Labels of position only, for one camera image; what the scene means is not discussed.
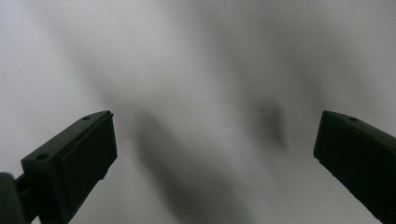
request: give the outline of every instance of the white wall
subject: white wall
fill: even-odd
[[[119,157],[71,223],[378,223],[313,158],[396,133],[396,3],[0,0],[0,171],[84,115]]]

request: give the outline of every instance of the black plastic part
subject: black plastic part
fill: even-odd
[[[0,223],[28,223],[14,178],[7,173],[0,173]]]
[[[68,223],[117,158],[113,114],[91,114],[22,161],[14,180],[0,173],[0,223]]]
[[[314,156],[381,222],[396,223],[396,138],[324,111]]]

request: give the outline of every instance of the gray gradient background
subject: gray gradient background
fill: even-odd
[[[0,170],[115,113],[71,223],[378,223],[312,156],[322,110],[396,133],[396,2],[0,1]]]

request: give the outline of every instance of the screw hole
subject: screw hole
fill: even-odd
[[[38,161],[43,161],[43,160],[45,160],[46,158],[48,158],[49,157],[49,154],[41,154],[41,155],[38,155],[37,157],[36,157],[36,159],[38,160]]]

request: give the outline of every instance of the white backdrop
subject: white backdrop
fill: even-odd
[[[0,0],[0,171],[115,113],[71,223],[378,223],[313,158],[324,109],[396,133],[396,2]]]

